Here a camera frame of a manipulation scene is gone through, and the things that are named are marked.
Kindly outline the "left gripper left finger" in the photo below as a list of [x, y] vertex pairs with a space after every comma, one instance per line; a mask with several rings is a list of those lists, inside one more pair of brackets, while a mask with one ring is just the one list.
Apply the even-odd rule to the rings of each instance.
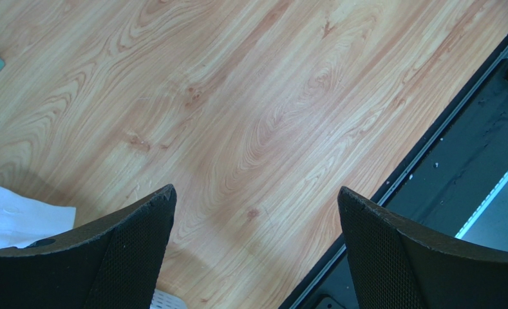
[[75, 229], [0, 249], [0, 308], [149, 308], [176, 201], [168, 184]]

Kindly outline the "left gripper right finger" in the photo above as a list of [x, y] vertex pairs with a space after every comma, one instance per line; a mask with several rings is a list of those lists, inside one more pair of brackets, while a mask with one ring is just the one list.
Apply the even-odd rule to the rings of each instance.
[[347, 187], [338, 207], [361, 308], [508, 308], [508, 252], [437, 232]]

